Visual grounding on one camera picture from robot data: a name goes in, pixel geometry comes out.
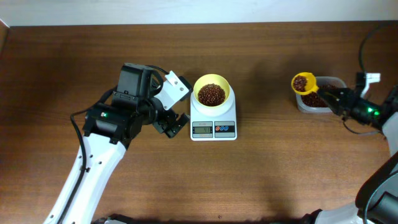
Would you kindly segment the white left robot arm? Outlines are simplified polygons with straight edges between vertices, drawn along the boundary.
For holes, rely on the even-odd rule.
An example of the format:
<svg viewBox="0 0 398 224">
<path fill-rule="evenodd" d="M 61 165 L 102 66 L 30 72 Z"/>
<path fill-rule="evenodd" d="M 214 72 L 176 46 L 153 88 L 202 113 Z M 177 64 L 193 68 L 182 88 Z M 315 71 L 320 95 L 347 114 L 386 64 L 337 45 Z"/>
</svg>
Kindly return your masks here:
<svg viewBox="0 0 398 224">
<path fill-rule="evenodd" d="M 158 133 L 175 137 L 190 117 L 178 115 L 172 107 L 191 92 L 191 84 L 173 71 L 125 63 L 118 84 L 81 111 L 82 128 L 71 114 L 80 147 L 45 222 L 90 223 L 111 174 L 142 127 L 151 125 Z"/>
</svg>

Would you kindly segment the yellow plastic measuring scoop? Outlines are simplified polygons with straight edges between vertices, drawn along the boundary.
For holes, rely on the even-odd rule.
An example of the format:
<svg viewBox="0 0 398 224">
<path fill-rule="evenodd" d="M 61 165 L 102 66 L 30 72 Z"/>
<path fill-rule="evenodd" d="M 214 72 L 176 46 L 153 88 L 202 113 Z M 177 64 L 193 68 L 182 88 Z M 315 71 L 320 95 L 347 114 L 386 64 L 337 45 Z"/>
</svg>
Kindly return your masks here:
<svg viewBox="0 0 398 224">
<path fill-rule="evenodd" d="M 291 87 L 298 95 L 309 95 L 319 90 L 317 79 L 310 72 L 302 72 L 293 77 Z"/>
</svg>

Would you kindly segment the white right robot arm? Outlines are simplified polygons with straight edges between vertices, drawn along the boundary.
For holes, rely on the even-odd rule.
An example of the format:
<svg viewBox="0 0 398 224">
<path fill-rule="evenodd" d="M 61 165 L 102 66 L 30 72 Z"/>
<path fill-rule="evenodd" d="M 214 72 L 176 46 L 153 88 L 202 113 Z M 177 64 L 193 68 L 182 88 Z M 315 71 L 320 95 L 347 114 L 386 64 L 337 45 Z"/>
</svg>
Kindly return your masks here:
<svg viewBox="0 0 398 224">
<path fill-rule="evenodd" d="M 147 215 L 174 221 L 289 221 L 328 203 L 374 197 L 389 171 L 383 136 L 294 111 L 287 87 L 236 87 L 238 137 L 162 142 Z"/>
</svg>

